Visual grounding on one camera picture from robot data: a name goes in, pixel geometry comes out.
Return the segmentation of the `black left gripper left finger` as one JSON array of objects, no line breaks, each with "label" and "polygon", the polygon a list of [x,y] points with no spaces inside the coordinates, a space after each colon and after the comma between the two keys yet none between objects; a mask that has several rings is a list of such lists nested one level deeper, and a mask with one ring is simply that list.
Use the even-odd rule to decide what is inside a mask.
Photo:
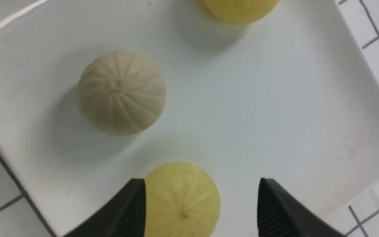
[{"label": "black left gripper left finger", "polygon": [[143,237],[145,224],[145,181],[134,178],[66,237]]}]

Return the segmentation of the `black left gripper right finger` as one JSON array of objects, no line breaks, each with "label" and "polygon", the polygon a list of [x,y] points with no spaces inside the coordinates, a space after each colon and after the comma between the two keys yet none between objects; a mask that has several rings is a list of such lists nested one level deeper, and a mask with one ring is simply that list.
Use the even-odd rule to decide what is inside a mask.
[{"label": "black left gripper right finger", "polygon": [[283,188],[275,179],[261,178],[258,189],[259,237],[343,237]]}]

